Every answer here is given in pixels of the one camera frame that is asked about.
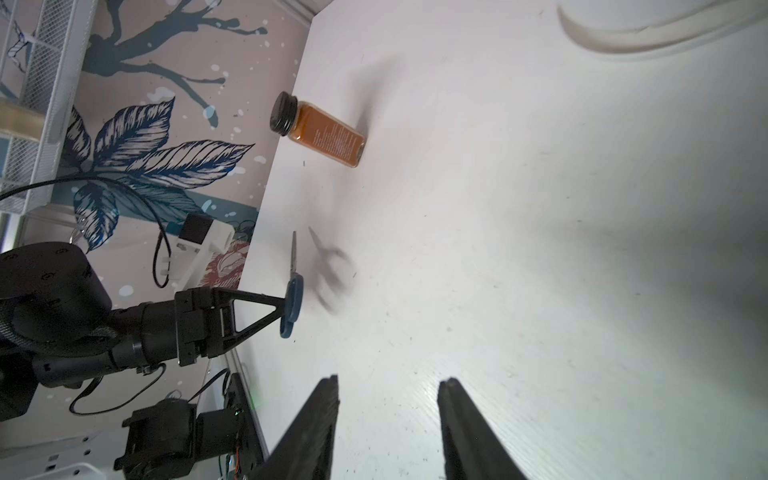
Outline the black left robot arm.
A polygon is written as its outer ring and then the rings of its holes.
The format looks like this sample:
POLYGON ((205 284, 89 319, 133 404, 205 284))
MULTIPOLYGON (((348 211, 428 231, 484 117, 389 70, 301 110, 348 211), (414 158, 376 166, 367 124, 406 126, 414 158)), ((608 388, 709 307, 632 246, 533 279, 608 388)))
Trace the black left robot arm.
POLYGON ((64 242, 1 256, 1 418, 24 415, 38 386, 77 388, 128 369, 223 355, 273 322, 291 335, 299 275, 282 297, 197 287, 164 302, 114 308, 84 252, 64 242))

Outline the dark blue handled scissors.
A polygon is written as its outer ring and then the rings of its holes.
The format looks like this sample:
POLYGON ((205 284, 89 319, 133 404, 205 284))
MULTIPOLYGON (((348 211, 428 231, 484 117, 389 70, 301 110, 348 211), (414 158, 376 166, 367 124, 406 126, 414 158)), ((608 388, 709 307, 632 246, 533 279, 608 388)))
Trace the dark blue handled scissors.
POLYGON ((290 275, 284 297, 283 314, 280 319, 280 336, 288 339, 297 322, 303 301, 304 278, 297 271, 297 232, 292 232, 290 275))

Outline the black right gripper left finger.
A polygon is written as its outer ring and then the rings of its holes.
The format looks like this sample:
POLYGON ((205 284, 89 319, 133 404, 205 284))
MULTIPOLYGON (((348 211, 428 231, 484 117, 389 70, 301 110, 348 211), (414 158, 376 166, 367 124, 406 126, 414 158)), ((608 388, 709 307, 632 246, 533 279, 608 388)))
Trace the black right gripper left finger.
POLYGON ((338 376, 321 379, 252 479, 330 479, 340 400, 338 376))

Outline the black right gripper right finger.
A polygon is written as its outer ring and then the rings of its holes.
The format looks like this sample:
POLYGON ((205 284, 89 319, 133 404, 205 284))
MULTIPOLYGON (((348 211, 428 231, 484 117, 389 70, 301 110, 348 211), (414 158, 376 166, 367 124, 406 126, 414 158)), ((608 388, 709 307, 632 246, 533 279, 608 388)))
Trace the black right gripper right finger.
POLYGON ((437 404, 448 480, 527 479, 458 379, 440 382, 437 404))

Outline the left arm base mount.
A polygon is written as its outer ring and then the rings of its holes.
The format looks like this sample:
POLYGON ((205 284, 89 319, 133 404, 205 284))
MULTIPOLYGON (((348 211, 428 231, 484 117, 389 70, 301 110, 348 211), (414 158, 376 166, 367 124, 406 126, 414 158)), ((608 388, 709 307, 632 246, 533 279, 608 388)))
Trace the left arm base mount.
POLYGON ((179 479, 202 461, 228 458, 234 479, 253 478, 266 462, 257 418, 241 375, 229 376, 224 407, 203 413, 183 399, 165 399, 133 412, 124 454, 113 469, 126 479, 179 479))

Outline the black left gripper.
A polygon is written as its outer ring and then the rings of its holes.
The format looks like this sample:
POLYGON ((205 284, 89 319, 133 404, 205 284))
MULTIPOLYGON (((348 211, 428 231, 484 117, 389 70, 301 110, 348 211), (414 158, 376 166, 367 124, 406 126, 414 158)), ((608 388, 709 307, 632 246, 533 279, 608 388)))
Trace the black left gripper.
POLYGON ((178 291, 174 295, 177 360, 179 366, 194 364, 199 357, 215 358, 234 351, 251 337, 283 315, 277 310, 242 330, 232 307, 243 301, 282 310, 285 299, 266 294, 228 288, 199 287, 178 291))

